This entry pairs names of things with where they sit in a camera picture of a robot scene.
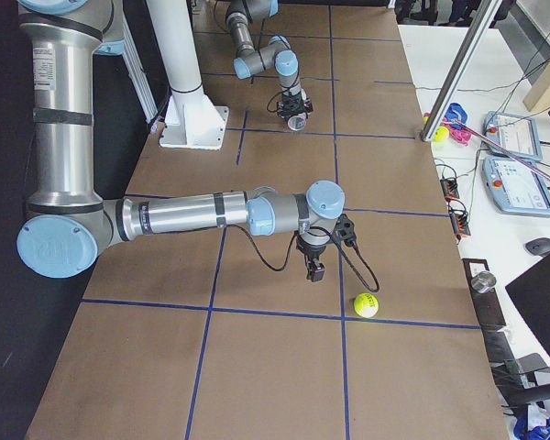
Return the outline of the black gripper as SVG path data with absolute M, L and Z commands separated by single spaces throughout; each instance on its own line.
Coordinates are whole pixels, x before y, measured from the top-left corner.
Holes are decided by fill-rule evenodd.
M 313 104 L 304 89 L 296 94 L 281 93 L 281 99 L 277 103 L 277 115 L 284 120 L 293 116 L 304 115 L 308 117 L 313 112 Z
M 325 265 L 321 261 L 321 255 L 331 243 L 329 235 L 318 232 L 300 234 L 296 238 L 296 247 L 303 254 L 306 266 L 306 279 L 309 281 L 321 281 L 325 275 Z

